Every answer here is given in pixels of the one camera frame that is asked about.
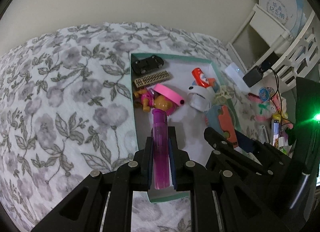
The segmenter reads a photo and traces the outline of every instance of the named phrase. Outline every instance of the purple plastic tube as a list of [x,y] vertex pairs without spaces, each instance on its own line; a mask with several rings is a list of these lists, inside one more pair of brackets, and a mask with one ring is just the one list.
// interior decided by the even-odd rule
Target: purple plastic tube
[[167,114],[161,109],[153,109],[152,114],[155,189],[164,189],[170,185]]

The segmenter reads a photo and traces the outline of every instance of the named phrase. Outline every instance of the leaf pattern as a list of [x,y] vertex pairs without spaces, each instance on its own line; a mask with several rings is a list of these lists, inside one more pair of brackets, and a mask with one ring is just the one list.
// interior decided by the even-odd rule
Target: leaf pattern
[[[136,141],[124,143],[134,130],[130,54],[142,49],[210,59],[221,72],[231,62],[213,37],[148,23],[60,29],[0,57],[0,201],[27,231],[88,168],[110,172],[133,159]],[[232,103],[245,133],[256,136],[254,117],[241,113],[249,102],[236,88]],[[133,206],[132,227],[189,232],[189,205],[188,198],[162,205],[144,198]]]

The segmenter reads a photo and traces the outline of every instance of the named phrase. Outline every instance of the blue round badge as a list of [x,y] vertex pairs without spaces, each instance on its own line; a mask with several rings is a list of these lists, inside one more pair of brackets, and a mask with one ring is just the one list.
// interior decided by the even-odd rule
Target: blue round badge
[[270,93],[269,93],[268,89],[266,89],[265,87],[261,88],[259,90],[259,98],[263,102],[268,101],[270,99]]

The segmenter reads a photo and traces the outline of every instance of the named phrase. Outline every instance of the orange foam piece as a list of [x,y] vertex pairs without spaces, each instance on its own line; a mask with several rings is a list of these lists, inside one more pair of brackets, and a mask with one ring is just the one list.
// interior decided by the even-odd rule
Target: orange foam piece
[[238,140],[236,137],[235,129],[232,124],[231,116],[228,111],[228,107],[223,105],[221,109],[222,109],[222,114],[218,115],[220,127],[223,132],[228,132],[230,134],[230,137],[227,138],[227,140],[232,143],[233,148],[236,148],[238,147]]
[[208,77],[208,82],[210,86],[215,86],[216,79],[214,77]]

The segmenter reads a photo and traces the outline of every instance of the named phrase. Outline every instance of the green light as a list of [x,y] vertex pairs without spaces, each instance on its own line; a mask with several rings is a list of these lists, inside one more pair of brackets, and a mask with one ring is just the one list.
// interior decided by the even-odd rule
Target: green light
[[320,121],[320,114],[316,114],[316,115],[313,117],[313,120],[315,120],[315,121]]

